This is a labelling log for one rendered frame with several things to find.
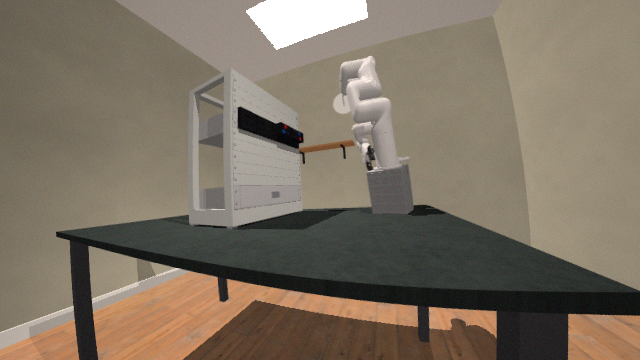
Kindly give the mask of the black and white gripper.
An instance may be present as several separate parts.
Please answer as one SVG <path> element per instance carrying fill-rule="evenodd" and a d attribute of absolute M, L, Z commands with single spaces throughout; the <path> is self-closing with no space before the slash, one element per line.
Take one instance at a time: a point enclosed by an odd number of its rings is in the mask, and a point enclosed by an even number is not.
<path fill-rule="evenodd" d="M 367 146 L 370 148 L 369 150 L 368 150 Z M 371 145 L 369 143 L 363 143 L 359 147 L 359 151 L 361 152 L 364 165 L 366 165 L 368 171 L 373 170 L 373 167 L 372 167 L 371 163 L 372 163 L 372 160 L 375 160 L 375 156 L 373 155 L 373 150 L 371 148 Z M 367 162 L 370 164 L 370 166 L 369 166 L 369 164 Z"/>

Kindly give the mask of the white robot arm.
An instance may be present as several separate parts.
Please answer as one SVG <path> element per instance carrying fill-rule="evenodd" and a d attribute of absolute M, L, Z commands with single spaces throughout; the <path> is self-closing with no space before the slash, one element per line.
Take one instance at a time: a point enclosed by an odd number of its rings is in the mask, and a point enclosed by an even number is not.
<path fill-rule="evenodd" d="M 363 143 L 369 143 L 366 135 L 372 135 L 372 150 L 377 165 L 374 170 L 401 167 L 402 162 L 409 161 L 409 157 L 397 157 L 391 102 L 385 97 L 380 97 L 382 88 L 376 73 L 374 57 L 344 62 L 340 67 L 340 86 L 342 95 L 347 95 L 353 120 L 361 123 L 353 125 L 352 128 L 358 148 Z"/>

